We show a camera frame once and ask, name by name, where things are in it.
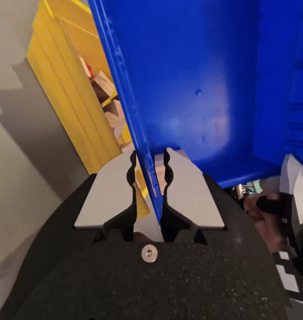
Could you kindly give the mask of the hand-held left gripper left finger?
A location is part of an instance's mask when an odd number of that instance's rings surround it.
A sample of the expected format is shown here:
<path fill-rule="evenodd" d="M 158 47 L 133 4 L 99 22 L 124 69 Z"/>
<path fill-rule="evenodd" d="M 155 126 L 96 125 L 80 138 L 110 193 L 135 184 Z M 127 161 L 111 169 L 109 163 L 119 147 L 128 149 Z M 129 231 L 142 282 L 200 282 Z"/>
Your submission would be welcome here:
<path fill-rule="evenodd" d="M 104 238 L 117 229 L 125 240 L 132 240 L 137 219 L 135 167 L 136 152 L 128 150 L 98 171 L 74 223 L 75 229 L 100 230 Z"/>

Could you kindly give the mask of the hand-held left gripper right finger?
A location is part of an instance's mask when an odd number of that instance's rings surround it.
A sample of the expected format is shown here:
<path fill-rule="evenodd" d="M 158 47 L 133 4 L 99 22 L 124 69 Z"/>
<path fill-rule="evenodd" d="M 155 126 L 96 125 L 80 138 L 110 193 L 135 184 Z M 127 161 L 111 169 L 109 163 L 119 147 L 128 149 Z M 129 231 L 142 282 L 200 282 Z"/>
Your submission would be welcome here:
<path fill-rule="evenodd" d="M 206 242 L 203 231 L 222 231 L 225 223 L 202 171 L 171 148 L 164 150 L 166 186 L 161 232 L 165 242 Z"/>

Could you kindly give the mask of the pile of plain wooden cubes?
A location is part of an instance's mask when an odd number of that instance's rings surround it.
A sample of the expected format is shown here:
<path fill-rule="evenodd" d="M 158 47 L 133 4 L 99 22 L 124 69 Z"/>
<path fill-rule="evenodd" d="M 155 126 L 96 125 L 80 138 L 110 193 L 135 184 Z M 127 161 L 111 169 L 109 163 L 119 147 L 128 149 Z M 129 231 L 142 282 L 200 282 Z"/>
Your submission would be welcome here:
<path fill-rule="evenodd" d="M 78 55 L 78 58 L 86 75 L 88 76 L 88 79 L 90 80 L 104 113 L 106 113 L 109 126 L 119 142 L 121 150 L 125 151 L 130 148 L 134 149 L 131 139 L 129 139 L 128 142 L 126 142 L 125 139 L 125 129 L 127 129 L 125 127 L 125 115 L 113 82 L 111 82 L 102 71 L 99 71 L 93 78 L 91 78 L 83 57 Z"/>

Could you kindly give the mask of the yellow plastic bin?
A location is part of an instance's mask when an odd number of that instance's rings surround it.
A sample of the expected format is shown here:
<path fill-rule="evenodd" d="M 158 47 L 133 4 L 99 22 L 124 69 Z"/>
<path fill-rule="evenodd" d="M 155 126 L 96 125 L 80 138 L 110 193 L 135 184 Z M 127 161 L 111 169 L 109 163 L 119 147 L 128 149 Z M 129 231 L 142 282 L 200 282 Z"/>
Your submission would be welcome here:
<path fill-rule="evenodd" d="M 113 82 L 91 10 L 80 1 L 41 0 L 32 27 L 27 60 L 85 169 L 95 174 L 124 151 L 78 58 Z"/>

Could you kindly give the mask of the blue plastic bin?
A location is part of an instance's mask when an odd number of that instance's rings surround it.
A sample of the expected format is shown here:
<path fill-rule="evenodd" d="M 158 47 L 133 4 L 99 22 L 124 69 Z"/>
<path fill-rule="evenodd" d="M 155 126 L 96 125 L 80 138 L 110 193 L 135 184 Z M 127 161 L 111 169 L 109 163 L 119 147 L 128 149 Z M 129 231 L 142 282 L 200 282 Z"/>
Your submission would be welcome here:
<path fill-rule="evenodd" d="M 303 0 L 88 3 L 158 221 L 167 147 L 223 189 L 303 165 Z"/>

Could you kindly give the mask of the person's right hand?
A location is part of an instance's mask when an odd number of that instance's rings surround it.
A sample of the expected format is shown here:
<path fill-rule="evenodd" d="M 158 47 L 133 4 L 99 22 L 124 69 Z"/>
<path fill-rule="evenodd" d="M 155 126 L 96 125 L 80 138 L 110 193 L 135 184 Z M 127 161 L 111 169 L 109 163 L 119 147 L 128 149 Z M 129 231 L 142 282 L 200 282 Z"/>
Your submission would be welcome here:
<path fill-rule="evenodd" d="M 272 201 L 280 199 L 279 193 L 268 194 L 264 191 L 252 193 L 245 198 L 244 210 L 252 220 L 270 252 L 273 254 L 278 251 L 284 251 L 288 248 L 288 243 L 286 237 L 281 233 L 278 218 L 273 214 L 261 211 L 256 205 L 257 200 L 263 196 Z"/>

